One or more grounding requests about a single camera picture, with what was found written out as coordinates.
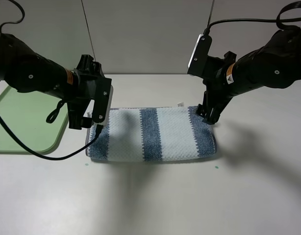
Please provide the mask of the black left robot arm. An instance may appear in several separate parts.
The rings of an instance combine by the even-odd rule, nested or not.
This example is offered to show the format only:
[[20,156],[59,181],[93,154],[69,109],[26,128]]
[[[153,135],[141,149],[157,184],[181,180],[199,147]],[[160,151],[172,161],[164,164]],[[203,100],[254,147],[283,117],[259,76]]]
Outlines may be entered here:
[[19,93],[42,92],[59,98],[46,122],[53,123],[67,105],[69,128],[80,130],[108,123],[113,95],[112,80],[99,62],[83,54],[68,70],[34,52],[12,34],[0,33],[0,80]]

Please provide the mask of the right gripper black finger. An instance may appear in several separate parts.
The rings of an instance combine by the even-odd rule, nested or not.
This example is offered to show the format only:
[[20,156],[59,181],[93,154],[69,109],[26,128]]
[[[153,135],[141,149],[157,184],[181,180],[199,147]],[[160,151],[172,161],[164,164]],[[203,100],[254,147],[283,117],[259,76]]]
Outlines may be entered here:
[[202,104],[198,104],[196,114],[200,117],[209,117],[211,114],[212,105],[210,104],[210,92],[205,91]]
[[213,125],[218,122],[222,111],[229,104],[230,98],[215,98],[207,96],[203,99],[203,122]]

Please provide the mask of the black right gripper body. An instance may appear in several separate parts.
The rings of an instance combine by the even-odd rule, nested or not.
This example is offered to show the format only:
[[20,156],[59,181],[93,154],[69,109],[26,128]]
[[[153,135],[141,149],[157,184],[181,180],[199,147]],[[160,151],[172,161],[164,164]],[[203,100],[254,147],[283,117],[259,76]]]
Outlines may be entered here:
[[229,103],[232,95],[228,91],[226,71],[236,62],[236,54],[228,51],[224,58],[203,56],[204,66],[201,72],[203,84],[206,86],[203,103]]

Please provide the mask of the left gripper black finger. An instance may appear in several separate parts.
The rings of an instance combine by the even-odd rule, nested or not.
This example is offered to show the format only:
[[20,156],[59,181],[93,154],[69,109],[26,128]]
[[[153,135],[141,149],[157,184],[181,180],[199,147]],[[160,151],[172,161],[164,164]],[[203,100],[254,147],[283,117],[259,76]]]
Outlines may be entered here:
[[84,117],[89,101],[68,102],[69,128],[81,130],[92,126],[92,118]]

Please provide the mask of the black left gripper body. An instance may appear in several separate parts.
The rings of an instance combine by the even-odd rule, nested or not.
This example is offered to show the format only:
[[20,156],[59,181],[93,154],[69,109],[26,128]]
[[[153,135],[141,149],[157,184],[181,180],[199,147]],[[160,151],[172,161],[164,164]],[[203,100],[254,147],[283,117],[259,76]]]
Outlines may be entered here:
[[97,80],[100,77],[105,77],[101,63],[95,62],[91,55],[83,54],[77,67],[74,69],[74,74],[76,75],[78,86],[76,94],[69,102],[94,101]]

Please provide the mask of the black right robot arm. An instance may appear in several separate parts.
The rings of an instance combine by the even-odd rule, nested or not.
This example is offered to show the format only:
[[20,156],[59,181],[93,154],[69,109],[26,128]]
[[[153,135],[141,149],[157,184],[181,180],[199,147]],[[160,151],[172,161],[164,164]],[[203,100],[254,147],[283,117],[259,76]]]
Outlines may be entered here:
[[196,114],[207,124],[218,122],[237,95],[261,87],[285,89],[301,80],[301,28],[277,31],[265,46],[240,59],[231,51],[223,59],[209,56],[211,42],[210,36],[199,37],[188,68],[206,86]]

